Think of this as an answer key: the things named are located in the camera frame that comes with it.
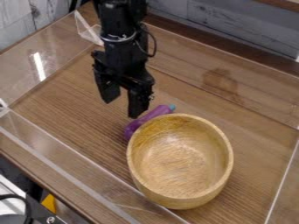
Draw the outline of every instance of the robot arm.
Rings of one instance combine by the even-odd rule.
[[[147,59],[155,56],[156,49],[150,55],[150,33],[141,23],[145,0],[93,0],[93,5],[101,21],[100,38],[105,47],[104,52],[92,53],[97,89],[104,102],[111,103],[120,96],[120,87],[125,88],[128,116],[137,118],[148,110],[155,84],[145,70]]]

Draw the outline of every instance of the bowl rim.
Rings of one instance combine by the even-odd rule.
[[[170,196],[166,196],[163,194],[160,194],[152,187],[150,187],[150,185],[145,183],[144,179],[140,177],[139,175],[139,172],[136,171],[136,168],[135,168],[135,163],[132,161],[132,144],[133,144],[133,141],[136,140],[137,136],[139,136],[139,133],[143,131],[143,129],[154,122],[156,122],[158,120],[162,120],[167,117],[172,117],[172,116],[179,116],[179,117],[188,117],[191,119],[195,119],[203,123],[206,123],[207,125],[210,125],[215,130],[216,132],[219,133],[224,143],[226,143],[226,146],[227,146],[227,151],[228,151],[228,165],[227,165],[227,168],[226,168],[226,171],[219,179],[219,181],[208,188],[206,189],[204,191],[200,191],[198,194],[194,194],[191,197],[186,197],[186,198],[176,198],[176,197],[170,197]],[[128,146],[127,146],[127,163],[128,163],[128,169],[131,171],[131,175],[133,176],[133,178],[137,180],[137,182],[143,185],[143,187],[145,187],[152,193],[156,193],[158,195],[162,195],[163,197],[168,198],[168,199],[174,199],[174,200],[190,200],[190,199],[196,199],[196,198],[202,198],[203,196],[214,193],[222,186],[226,185],[226,182],[230,178],[230,174],[232,172],[232,167],[234,167],[234,151],[232,151],[232,147],[231,147],[231,143],[230,143],[230,140],[226,136],[226,134],[223,133],[223,131],[220,130],[220,128],[212,123],[210,122],[207,119],[202,118],[202,117],[198,117],[196,115],[187,115],[187,114],[168,114],[168,115],[160,115],[158,116],[156,118],[154,118],[151,121],[148,121],[139,129],[137,131],[135,132],[135,134],[132,135],[131,137],[131,140],[128,142]]]

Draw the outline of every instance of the wooden table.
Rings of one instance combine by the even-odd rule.
[[[89,22],[97,20],[89,4],[81,13]],[[68,17],[51,29],[48,34],[56,49],[51,55],[56,55],[59,60],[55,63],[64,67],[11,108],[63,141],[75,150],[76,157],[60,144],[47,148],[47,137],[33,135],[28,129],[23,129],[20,123],[16,125],[19,134],[35,146],[47,148],[43,155],[53,161],[53,165],[68,172],[69,178],[80,179],[92,190],[96,191],[104,181],[97,178],[96,170],[92,170],[95,165],[101,165],[133,186],[127,169],[127,142],[123,138],[123,129],[129,122],[125,92],[111,104],[103,103],[91,70],[89,53],[95,46],[76,38],[65,41],[68,32],[75,29]],[[212,121],[227,134],[235,151],[235,168],[220,196],[196,209],[172,212],[190,223],[264,223],[298,146],[298,77],[166,29],[152,25],[150,29],[159,42],[158,55],[148,63],[148,70],[156,78],[156,97],[151,108],[174,103],[178,106],[176,112]],[[75,51],[79,45],[83,45],[85,51],[67,64],[63,55],[71,59],[69,51]],[[25,48],[29,55],[32,52],[28,49],[35,48],[36,43],[27,41],[17,47]],[[13,56],[16,59],[19,57],[17,51],[12,49],[8,52],[11,60],[9,57],[0,59],[5,68],[3,73],[12,71],[17,74],[20,69],[12,61]],[[52,57],[47,61],[51,62],[44,65],[48,72]],[[29,64],[23,62],[21,66],[32,71],[35,68]],[[92,222],[127,223],[87,194],[84,188],[69,182],[67,174],[63,176],[57,169],[36,159],[4,134],[0,148],[4,156]],[[270,223],[292,223],[299,214],[295,210],[299,201],[295,197],[280,200],[279,207],[275,207],[276,217],[271,217]],[[276,222],[280,217],[284,217],[284,222]]]

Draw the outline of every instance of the wooden bowl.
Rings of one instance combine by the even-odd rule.
[[[163,115],[133,134],[127,162],[145,197],[171,209],[195,208],[220,193],[234,165],[230,140],[207,120]]]

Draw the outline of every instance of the purple object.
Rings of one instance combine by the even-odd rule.
[[[125,126],[125,140],[128,141],[135,134],[139,127],[152,120],[155,117],[171,114],[175,111],[175,105],[159,105],[147,115],[140,117],[139,119],[133,120],[127,126]]]

